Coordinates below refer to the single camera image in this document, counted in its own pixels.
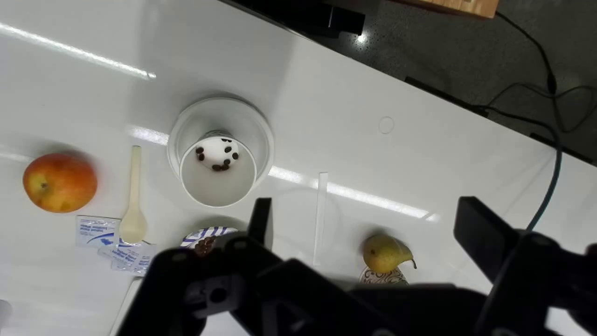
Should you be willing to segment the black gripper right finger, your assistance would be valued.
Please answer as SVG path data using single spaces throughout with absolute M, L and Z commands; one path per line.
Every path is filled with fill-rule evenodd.
M 514 281 L 510 262 L 521 236 L 480 199 L 458 202 L 454 238 L 492 285 L 505 288 Z

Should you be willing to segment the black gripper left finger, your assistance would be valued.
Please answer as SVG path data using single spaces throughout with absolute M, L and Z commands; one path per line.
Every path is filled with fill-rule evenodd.
M 258 243 L 266 243 L 268 229 L 271 223 L 271 210 L 271 199 L 258 199 L 255 204 L 255 212 L 249 223 L 249 236 Z

